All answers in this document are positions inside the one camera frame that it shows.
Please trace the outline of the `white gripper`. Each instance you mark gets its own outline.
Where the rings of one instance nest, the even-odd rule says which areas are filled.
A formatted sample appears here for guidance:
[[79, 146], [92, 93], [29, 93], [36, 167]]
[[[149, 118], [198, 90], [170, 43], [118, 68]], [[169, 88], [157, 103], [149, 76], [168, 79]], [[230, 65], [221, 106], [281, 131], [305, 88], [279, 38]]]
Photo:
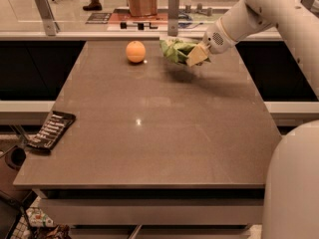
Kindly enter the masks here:
[[189, 67], [206, 60], [209, 51], [211, 54], [221, 54], [237, 44], [237, 42], [227, 34], [221, 18], [207, 27], [202, 42], [208, 48], [205, 45], [197, 44], [187, 55], [186, 64]]

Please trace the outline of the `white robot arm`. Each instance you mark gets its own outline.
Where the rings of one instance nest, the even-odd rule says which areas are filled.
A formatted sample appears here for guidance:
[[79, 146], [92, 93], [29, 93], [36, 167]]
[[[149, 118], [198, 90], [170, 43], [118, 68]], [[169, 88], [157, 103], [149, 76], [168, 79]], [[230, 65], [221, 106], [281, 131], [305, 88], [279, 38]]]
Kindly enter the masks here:
[[[319, 19], [300, 0], [240, 0], [206, 29], [199, 47], [223, 53], [275, 27], [319, 95]], [[275, 148], [269, 164], [262, 239], [319, 239], [319, 121], [302, 124]]]

